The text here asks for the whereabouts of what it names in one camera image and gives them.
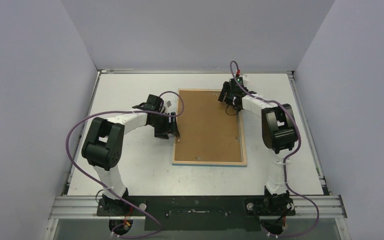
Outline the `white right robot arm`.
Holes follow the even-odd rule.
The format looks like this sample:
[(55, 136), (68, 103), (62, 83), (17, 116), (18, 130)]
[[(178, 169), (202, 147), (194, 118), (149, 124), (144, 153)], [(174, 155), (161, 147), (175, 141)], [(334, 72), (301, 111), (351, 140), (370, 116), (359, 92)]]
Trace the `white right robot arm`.
[(270, 215), (278, 211), (292, 210), (293, 201), (285, 179), (288, 161), (279, 155), (283, 150), (292, 151), (295, 142), (299, 140), (292, 107), (289, 104), (280, 105), (276, 101), (265, 100), (256, 92), (249, 91), (241, 76), (223, 83), (218, 101), (233, 107), (237, 112), (249, 111), (261, 119), (262, 140), (273, 155), (264, 187), (262, 207)]

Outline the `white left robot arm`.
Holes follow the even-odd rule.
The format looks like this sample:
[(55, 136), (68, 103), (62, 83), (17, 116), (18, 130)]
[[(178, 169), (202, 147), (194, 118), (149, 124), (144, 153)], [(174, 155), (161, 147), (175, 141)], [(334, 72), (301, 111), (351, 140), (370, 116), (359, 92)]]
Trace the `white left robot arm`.
[(155, 138), (167, 140), (170, 135), (179, 138), (177, 113), (169, 111), (171, 105), (161, 96), (150, 94), (145, 102), (128, 111), (121, 111), (110, 118), (96, 116), (92, 119), (81, 155), (104, 184), (103, 205), (116, 215), (124, 215), (129, 210), (128, 189), (118, 169), (124, 136), (137, 128), (151, 126)]

